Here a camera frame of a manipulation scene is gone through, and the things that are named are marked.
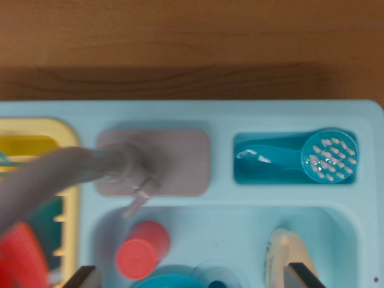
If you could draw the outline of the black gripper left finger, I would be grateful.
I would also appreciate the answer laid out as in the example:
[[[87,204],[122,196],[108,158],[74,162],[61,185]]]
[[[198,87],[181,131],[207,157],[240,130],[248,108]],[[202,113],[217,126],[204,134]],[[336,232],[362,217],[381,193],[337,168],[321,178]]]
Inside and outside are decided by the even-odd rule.
[[[101,271],[96,266],[81,266],[62,288],[102,288]]]

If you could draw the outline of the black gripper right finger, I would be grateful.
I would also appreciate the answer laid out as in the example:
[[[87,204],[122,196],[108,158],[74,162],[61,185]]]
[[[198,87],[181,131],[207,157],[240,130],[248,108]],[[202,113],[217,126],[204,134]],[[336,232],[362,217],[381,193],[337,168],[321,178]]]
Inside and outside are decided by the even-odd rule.
[[[284,288],[325,288],[324,284],[303,263],[284,267]]]

